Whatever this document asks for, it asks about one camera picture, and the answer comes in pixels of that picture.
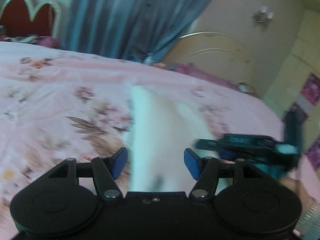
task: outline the brown panel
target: brown panel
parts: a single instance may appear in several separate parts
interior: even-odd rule
[[[25,1],[11,0],[4,9],[0,25],[7,29],[8,37],[26,37],[32,34],[50,36],[49,13],[52,14],[53,22],[55,12],[50,10],[50,5],[46,3],[39,9],[33,22],[30,22]]]

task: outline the bracelet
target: bracelet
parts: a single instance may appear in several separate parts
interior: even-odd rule
[[[313,199],[313,205],[311,206],[309,211],[302,218],[299,219],[299,221],[296,225],[297,228],[306,225],[308,223],[308,221],[311,219],[312,215],[317,210],[317,208],[319,206],[319,202],[315,198],[312,198],[312,199]]]

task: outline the curved headboard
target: curved headboard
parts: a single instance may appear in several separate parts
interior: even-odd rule
[[[232,82],[250,84],[254,58],[237,41],[221,33],[182,36],[162,60],[165,64],[192,62],[201,70]]]
[[[6,0],[0,10],[0,25],[9,37],[28,35],[57,38],[61,9],[57,2],[34,5],[32,0]]]

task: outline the curtain fold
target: curtain fold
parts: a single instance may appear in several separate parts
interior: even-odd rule
[[[63,49],[159,61],[211,0],[73,0]]]

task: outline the pink bed sheet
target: pink bed sheet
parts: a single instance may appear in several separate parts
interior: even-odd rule
[[[0,239],[17,230],[12,197],[61,160],[87,162],[126,146],[130,88],[144,85],[197,106],[211,132],[282,139],[282,122],[257,98],[195,77],[125,60],[0,42]],[[320,199],[307,158],[302,181]],[[117,180],[125,193],[129,169]],[[90,180],[80,183],[93,190]]]

